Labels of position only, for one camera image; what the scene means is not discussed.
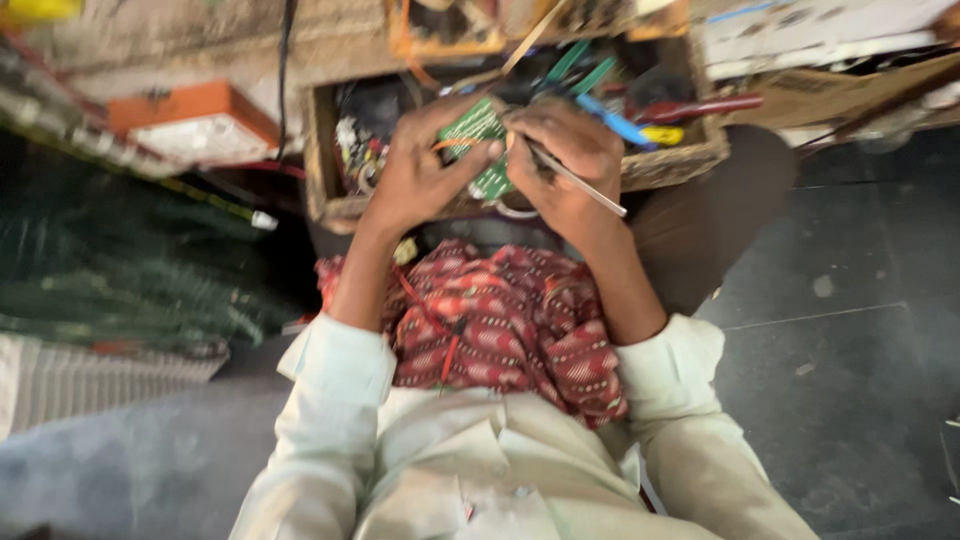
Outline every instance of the orange box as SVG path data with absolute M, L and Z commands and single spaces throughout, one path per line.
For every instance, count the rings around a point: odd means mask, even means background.
M 229 81 L 116 99 L 107 108 L 116 134 L 183 162 L 257 159 L 277 148 L 280 137 L 276 122 Z

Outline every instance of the shirt cuff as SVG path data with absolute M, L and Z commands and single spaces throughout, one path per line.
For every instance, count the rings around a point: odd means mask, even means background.
M 325 313 L 297 336 L 276 367 L 321 399 L 371 406 L 386 401 L 395 369 L 396 356 L 381 334 Z
M 723 345 L 723 331 L 711 323 L 672 315 L 659 334 L 616 349 L 627 399 L 656 399 L 679 387 L 709 385 Z

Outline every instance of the red screwdriver handle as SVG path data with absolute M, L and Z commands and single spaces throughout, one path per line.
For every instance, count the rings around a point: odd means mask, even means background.
M 634 121 L 644 124 L 668 124 L 689 116 L 702 116 L 731 110 L 755 109 L 763 105 L 763 96 L 760 94 L 743 94 L 737 96 L 709 99 L 697 103 L 677 103 L 675 101 L 661 101 L 651 104 L 643 112 L 634 117 Z

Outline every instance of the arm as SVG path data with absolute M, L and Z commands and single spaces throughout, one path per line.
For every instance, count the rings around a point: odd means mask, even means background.
M 623 143 L 603 126 L 558 102 L 515 113 L 506 125 L 619 199 Z M 564 177 L 540 176 L 523 136 L 508 140 L 511 181 L 596 279 L 611 341 L 621 346 L 629 428 L 670 515 L 730 540 L 816 538 L 770 485 L 740 426 L 721 412 L 712 381 L 723 333 L 682 315 L 668 320 L 624 223 Z
M 387 271 L 403 234 L 429 219 L 498 157 L 478 144 L 442 168 L 437 131 L 480 96 L 438 100 L 401 118 L 376 193 L 350 244 L 327 313 L 281 362 L 297 382 L 276 419 L 276 449 L 253 482 L 230 538 L 348 538 L 371 480 L 376 413 L 396 357 L 379 334 Z

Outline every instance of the white shirt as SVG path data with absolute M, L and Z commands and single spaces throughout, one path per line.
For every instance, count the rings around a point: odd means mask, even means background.
M 674 315 L 616 350 L 638 443 L 617 460 L 534 394 L 392 388 L 384 338 L 322 315 L 280 362 L 297 383 L 230 538 L 816 538 L 721 412 L 723 342 Z M 670 517 L 640 500 L 637 446 Z

